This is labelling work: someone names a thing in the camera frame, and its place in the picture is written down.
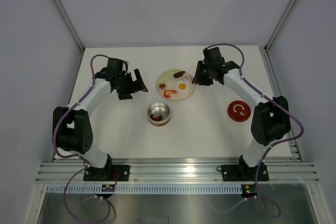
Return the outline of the pink cat paw tongs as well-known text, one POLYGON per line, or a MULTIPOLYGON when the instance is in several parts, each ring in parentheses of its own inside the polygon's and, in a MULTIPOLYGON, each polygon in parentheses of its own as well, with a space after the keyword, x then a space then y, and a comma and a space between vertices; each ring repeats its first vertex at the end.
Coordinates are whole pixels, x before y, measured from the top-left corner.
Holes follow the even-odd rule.
POLYGON ((194 77, 188 72, 183 73, 182 77, 183 77, 183 79, 185 79, 186 81, 188 81, 190 83, 192 83, 192 81, 194 79, 194 77))

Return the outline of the brown toy sea cucumber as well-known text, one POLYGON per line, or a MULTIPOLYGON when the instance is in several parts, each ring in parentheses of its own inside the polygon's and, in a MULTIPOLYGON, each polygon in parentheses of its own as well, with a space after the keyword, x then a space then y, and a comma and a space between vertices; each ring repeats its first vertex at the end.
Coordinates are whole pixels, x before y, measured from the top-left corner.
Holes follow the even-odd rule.
POLYGON ((183 74, 185 73, 185 71, 179 71, 179 72, 176 72, 173 77, 174 78, 180 78, 183 76, 183 74))

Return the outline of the cream green round plate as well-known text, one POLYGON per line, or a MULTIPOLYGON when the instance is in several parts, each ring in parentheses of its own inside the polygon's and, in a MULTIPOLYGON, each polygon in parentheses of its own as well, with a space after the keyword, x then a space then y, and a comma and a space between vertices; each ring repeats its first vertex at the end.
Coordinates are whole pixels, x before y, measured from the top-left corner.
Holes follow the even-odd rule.
MULTIPOLYGON (((168 70, 166 72, 164 72, 163 74, 161 74, 156 82, 156 88, 157 88, 157 91, 158 93, 163 97, 164 97, 164 94, 163 92, 165 90, 174 90, 174 86, 176 85, 176 83, 180 80, 184 80, 186 81, 185 79, 183 79, 183 77, 180 77, 180 78, 174 78, 173 75, 176 73, 176 72, 179 72, 179 71, 184 71, 184 70, 180 70, 180 69, 172 69, 172 70, 168 70), (159 89, 159 84, 160 83, 165 83, 166 84, 166 88, 164 90, 162 89, 159 89)), ((176 93, 176 94, 172 94, 170 98, 165 98, 169 101, 183 101, 183 100, 186 100, 188 99, 195 91, 196 89, 196 85, 195 84, 192 84, 190 82, 188 82, 189 85, 190 85, 190 92, 188 94, 179 94, 179 93, 176 93)))

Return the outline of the red steel lunch box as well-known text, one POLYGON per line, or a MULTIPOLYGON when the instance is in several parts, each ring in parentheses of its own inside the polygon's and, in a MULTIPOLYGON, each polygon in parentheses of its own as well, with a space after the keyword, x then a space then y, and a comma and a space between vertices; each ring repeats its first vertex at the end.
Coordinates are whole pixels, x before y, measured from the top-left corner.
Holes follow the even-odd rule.
POLYGON ((151 104, 148 107, 147 110, 147 118, 149 120, 149 122, 155 126, 164 126, 166 124, 169 123, 170 119, 171 119, 171 110, 170 107, 163 102, 156 102, 151 104), (153 121, 150 119, 150 115, 153 114, 154 116, 158 116, 158 115, 163 115, 163 120, 161 121, 153 121))

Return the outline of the dark red toy octopus tentacle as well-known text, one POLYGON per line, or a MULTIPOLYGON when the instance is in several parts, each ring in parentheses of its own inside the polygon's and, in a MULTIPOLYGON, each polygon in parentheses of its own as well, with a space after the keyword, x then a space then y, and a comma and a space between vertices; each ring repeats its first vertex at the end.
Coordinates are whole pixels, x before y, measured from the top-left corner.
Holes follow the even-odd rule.
POLYGON ((161 121, 163 120, 163 115, 158 115, 158 116, 154 116, 153 114, 150 115, 150 119, 153 121, 161 121))

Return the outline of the red lunch box lid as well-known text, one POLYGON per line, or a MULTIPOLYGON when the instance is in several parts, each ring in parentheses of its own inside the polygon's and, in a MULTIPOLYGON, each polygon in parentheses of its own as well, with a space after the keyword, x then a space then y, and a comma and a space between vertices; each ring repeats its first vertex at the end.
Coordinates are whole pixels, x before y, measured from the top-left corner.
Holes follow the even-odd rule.
POLYGON ((244 101, 233 101, 227 108, 228 116, 235 122, 246 122, 251 116, 251 108, 244 101))

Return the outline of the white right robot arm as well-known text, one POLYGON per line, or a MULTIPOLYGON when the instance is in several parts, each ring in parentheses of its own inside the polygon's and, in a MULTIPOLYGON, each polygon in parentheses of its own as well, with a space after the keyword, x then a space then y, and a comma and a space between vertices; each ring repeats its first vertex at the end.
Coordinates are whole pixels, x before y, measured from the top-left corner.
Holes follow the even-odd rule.
POLYGON ((272 143, 282 139, 291 129, 287 99, 283 96, 270 98, 259 90, 243 75, 242 65, 225 61, 218 47, 205 48, 203 55, 204 59, 197 63, 192 83, 211 86, 217 81, 233 90, 253 109, 250 127, 253 140, 237 164, 220 167, 223 181, 268 181, 263 155, 272 143))

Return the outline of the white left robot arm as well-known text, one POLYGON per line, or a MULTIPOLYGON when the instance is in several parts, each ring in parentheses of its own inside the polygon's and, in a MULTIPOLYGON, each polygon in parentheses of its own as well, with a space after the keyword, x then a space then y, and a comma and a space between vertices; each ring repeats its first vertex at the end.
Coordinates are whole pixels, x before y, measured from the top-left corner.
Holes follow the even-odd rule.
POLYGON ((93 143, 90 117, 98 105, 116 91, 119 100, 130 100, 132 94, 147 92, 139 69, 128 71, 122 59, 108 58, 107 65, 91 73, 91 84, 83 95, 65 107, 53 111, 52 143, 55 153, 65 159, 77 157, 85 164, 83 179, 88 182, 128 180, 130 167, 115 165, 109 154, 93 143))

